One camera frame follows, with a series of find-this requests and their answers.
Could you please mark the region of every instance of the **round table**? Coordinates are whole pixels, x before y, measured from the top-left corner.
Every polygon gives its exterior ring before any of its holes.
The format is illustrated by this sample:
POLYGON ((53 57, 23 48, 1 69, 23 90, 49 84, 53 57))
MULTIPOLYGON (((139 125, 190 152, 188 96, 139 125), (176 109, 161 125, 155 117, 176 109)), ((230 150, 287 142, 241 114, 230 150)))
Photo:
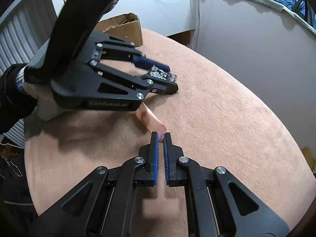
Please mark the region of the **round table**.
MULTIPOLYGON (((316 196, 316 180, 276 115, 220 67, 179 43, 142 29, 148 58, 178 75, 174 95, 149 94, 144 103, 171 132, 173 144, 201 166, 224 166, 292 229, 316 196)), ((134 75, 127 62, 106 61, 134 75)), ((25 120, 25 166, 42 214, 97 166, 121 166, 150 142, 134 112, 73 111, 44 122, 25 120)), ((166 186, 162 144, 158 184, 137 193, 137 236, 186 236, 182 187, 166 186)))

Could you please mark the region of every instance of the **black sleeve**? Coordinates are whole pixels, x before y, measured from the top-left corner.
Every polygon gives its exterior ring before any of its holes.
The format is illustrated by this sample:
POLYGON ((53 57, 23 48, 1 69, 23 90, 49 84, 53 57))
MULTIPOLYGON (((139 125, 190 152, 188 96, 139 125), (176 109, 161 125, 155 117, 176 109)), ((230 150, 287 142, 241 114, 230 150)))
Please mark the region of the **black sleeve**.
POLYGON ((0 134, 8 132, 19 119, 29 116, 37 100, 18 91, 16 75, 26 64, 11 65, 0 77, 0 134))

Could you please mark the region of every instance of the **silver screw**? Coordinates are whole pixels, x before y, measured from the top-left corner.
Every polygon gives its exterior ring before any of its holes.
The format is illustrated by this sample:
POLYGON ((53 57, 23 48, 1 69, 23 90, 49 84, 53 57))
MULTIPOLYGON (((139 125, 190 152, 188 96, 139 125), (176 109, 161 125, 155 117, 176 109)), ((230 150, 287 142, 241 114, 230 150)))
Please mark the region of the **silver screw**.
POLYGON ((97 65, 97 64, 98 64, 98 62, 97 62, 96 60, 90 61, 90 65, 91 65, 91 66, 95 66, 95 65, 97 65))
POLYGON ((145 160, 145 159, 144 159, 143 157, 135 157, 135 158, 134 158, 134 161, 135 161, 135 163, 137 163, 137 164, 143 163, 144 160, 145 160))
POLYGON ((189 161, 189 158, 186 157, 186 156, 182 156, 182 157, 179 158, 179 161, 180 161, 181 163, 186 163, 186 162, 189 161))
POLYGON ((96 171, 97 171, 97 173, 98 173, 99 175, 102 175, 102 174, 104 174, 104 173, 106 172, 106 167, 104 167, 104 166, 99 166, 99 167, 96 168, 96 171))
POLYGON ((223 166, 219 166, 217 169, 216 169, 216 172, 219 173, 220 175, 223 175, 226 173, 226 168, 224 168, 223 166))
POLYGON ((144 99, 144 95, 141 92, 139 92, 136 96, 140 100, 144 99))

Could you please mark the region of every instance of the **triangular cutout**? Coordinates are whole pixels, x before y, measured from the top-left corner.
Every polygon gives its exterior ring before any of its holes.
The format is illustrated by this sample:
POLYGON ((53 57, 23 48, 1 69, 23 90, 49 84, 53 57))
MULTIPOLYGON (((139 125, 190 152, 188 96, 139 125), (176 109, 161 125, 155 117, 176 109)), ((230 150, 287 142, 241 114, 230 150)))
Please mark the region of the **triangular cutout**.
POLYGON ((259 209, 259 206, 234 183, 229 183, 229 189, 232 192, 236 202, 239 214, 246 216, 259 209))
POLYGON ((88 182, 62 206, 62 209, 74 216, 80 216, 92 187, 93 183, 88 182))

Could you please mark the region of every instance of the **white cable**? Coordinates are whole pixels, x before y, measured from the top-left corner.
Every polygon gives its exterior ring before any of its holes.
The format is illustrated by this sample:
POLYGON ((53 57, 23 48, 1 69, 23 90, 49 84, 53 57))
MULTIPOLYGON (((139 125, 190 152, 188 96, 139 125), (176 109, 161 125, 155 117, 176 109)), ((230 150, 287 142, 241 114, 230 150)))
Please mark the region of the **white cable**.
POLYGON ((13 147, 16 147, 16 148, 20 148, 20 149, 24 149, 23 147, 20 147, 20 146, 16 146, 16 145, 13 145, 13 144, 10 144, 10 143, 0 143, 1 145, 3 146, 6 146, 6 145, 10 145, 10 146, 13 146, 13 147))

